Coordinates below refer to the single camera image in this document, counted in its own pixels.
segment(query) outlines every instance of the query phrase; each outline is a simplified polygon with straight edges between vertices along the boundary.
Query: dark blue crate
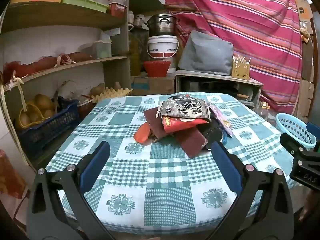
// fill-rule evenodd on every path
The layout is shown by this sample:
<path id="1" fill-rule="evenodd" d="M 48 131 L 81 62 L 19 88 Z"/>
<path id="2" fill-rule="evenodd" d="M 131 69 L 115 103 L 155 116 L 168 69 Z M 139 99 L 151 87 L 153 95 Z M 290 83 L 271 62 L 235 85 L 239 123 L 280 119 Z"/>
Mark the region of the dark blue crate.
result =
<path id="1" fill-rule="evenodd" d="M 80 123 L 77 100 L 58 98 L 59 112 L 41 124 L 20 132 L 20 144 L 30 160 L 35 160 L 43 153 L 43 148 L 53 139 L 71 127 Z"/>

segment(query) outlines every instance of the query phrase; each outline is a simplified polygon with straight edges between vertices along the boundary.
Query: pot handle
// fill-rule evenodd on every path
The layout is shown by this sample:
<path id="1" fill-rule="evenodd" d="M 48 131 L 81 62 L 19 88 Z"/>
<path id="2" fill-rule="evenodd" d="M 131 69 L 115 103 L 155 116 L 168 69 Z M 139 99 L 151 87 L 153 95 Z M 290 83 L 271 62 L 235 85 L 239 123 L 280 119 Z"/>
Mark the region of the pot handle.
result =
<path id="1" fill-rule="evenodd" d="M 167 24 L 169 24 L 169 19 L 164 18 L 164 19 L 161 19 L 161 20 L 159 21 L 159 23 L 162 23 L 162 22 L 167 22 Z"/>
<path id="2" fill-rule="evenodd" d="M 147 44 L 147 52 L 148 52 L 149 56 L 152 57 L 152 56 L 150 55 L 150 53 L 149 53 L 148 46 L 149 46 L 149 44 Z M 176 52 L 173 53 L 170 57 L 173 57 L 174 55 L 176 55 L 176 53 L 177 53 L 177 51 L 178 51 L 178 48 L 179 48 L 179 42 L 178 42 L 178 46 L 177 46 Z M 170 57 L 152 57 L 152 58 L 154 58 L 154 59 L 165 59 L 165 58 L 170 58 Z"/>

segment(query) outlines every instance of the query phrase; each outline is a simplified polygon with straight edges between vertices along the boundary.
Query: tablecloth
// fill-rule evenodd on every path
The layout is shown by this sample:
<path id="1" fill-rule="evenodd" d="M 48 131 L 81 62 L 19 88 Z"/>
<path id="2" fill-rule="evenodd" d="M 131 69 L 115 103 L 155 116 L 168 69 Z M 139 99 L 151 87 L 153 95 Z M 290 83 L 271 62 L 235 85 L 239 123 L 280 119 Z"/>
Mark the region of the tablecloth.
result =
<path id="1" fill-rule="evenodd" d="M 289 187 L 292 156 L 280 145 L 280 132 L 226 94 L 188 93 L 215 104 L 232 124 L 226 149 L 259 171 L 281 168 Z M 48 172 L 77 164 L 105 140 L 110 158 L 92 190 L 84 194 L 109 230 L 137 234 L 183 234 L 214 228 L 236 198 L 208 151 L 190 159 L 173 137 L 143 146 L 133 135 L 145 122 L 143 112 L 169 95 L 123 97 L 99 102 L 63 143 Z M 73 212 L 59 191 L 68 216 Z M 255 212 L 256 194 L 248 215 Z"/>

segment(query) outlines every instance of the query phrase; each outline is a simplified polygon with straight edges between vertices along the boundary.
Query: red plastic basin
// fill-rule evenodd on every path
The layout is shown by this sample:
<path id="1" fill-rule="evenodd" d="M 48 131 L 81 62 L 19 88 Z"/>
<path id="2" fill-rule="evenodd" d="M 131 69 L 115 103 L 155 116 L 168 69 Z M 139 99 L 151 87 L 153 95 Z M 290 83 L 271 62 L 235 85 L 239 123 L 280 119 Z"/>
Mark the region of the red plastic basin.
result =
<path id="1" fill-rule="evenodd" d="M 145 61 L 144 68 L 148 77 L 166 77 L 170 61 Z"/>

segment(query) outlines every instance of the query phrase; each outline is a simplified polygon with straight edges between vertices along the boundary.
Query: metal screw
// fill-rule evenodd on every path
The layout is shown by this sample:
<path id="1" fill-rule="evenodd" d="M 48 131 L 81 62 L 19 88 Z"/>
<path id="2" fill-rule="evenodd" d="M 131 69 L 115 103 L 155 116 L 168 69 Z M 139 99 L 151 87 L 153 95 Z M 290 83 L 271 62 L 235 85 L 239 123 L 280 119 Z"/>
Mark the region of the metal screw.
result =
<path id="1" fill-rule="evenodd" d="M 282 175 L 282 174 L 283 174 L 283 171 L 282 171 L 281 169 L 276 169 L 276 174 Z"/>
<path id="2" fill-rule="evenodd" d="M 67 167 L 68 171 L 73 171 L 76 168 L 76 166 L 74 164 L 69 164 Z"/>
<path id="3" fill-rule="evenodd" d="M 38 170 L 38 174 L 39 174 L 39 175 L 44 174 L 44 168 L 39 169 L 39 170 Z"/>
<path id="4" fill-rule="evenodd" d="M 254 166 L 251 164 L 246 165 L 245 167 L 247 169 L 247 171 L 253 171 L 254 170 Z"/>

